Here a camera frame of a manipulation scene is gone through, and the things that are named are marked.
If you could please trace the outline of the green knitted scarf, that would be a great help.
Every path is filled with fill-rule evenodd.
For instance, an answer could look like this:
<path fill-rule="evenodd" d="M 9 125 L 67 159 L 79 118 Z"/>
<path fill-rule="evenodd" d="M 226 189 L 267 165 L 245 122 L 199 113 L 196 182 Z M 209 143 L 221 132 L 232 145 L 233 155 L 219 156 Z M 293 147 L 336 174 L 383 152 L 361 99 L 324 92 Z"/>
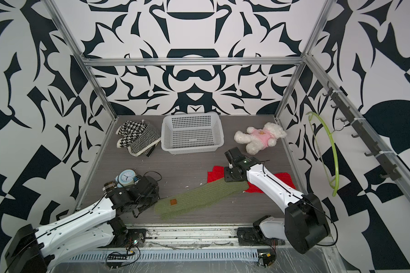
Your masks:
<path fill-rule="evenodd" d="M 243 193 L 248 188 L 246 181 L 226 182 L 221 178 L 191 191 L 160 199 L 155 204 L 154 211 L 162 220 L 168 220 L 210 207 L 231 195 Z"/>

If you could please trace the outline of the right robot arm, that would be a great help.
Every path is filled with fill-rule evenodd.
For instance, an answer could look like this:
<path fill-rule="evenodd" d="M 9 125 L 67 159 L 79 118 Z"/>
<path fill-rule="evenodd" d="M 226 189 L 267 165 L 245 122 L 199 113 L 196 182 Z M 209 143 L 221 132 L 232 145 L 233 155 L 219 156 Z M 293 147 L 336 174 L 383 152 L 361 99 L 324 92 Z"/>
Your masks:
<path fill-rule="evenodd" d="M 327 215 L 316 195 L 305 195 L 285 184 L 263 162 L 243 155 L 237 147 L 226 151 L 225 156 L 229 163 L 224 168 L 225 182 L 251 183 L 284 212 L 282 221 L 268 216 L 256 224 L 260 235 L 286 240 L 300 254 L 307 253 L 330 235 Z"/>

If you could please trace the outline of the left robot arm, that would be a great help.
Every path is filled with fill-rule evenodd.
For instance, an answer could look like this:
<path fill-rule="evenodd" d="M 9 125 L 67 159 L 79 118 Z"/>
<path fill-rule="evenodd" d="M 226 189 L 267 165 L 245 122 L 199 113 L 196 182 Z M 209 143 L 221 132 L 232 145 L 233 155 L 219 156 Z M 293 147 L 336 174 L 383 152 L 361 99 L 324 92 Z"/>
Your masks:
<path fill-rule="evenodd" d="M 80 253 L 127 242 L 128 230 L 120 218 L 138 217 L 159 200 L 158 181 L 139 176 L 105 183 L 102 197 L 61 220 L 34 228 L 20 228 L 5 254 L 7 273 L 45 273 Z"/>

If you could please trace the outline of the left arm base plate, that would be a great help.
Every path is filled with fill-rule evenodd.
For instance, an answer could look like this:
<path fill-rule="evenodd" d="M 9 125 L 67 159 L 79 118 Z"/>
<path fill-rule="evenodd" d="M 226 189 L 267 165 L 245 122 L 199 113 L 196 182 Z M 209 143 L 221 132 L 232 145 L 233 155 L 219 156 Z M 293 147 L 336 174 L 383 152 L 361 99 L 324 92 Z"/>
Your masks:
<path fill-rule="evenodd" d="M 126 232 L 116 237 L 115 246 L 125 248 L 130 245 L 142 246 L 146 241 L 147 229 L 127 229 Z"/>

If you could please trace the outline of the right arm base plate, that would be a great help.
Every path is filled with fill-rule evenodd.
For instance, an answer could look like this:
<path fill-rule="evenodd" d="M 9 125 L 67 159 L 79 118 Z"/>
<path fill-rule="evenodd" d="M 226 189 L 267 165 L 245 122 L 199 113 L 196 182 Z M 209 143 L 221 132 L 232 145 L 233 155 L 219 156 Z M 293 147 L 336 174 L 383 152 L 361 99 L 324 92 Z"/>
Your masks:
<path fill-rule="evenodd" d="M 240 246 L 284 246 L 286 242 L 276 238 L 266 238 L 260 230 L 254 227 L 239 227 L 236 236 Z"/>

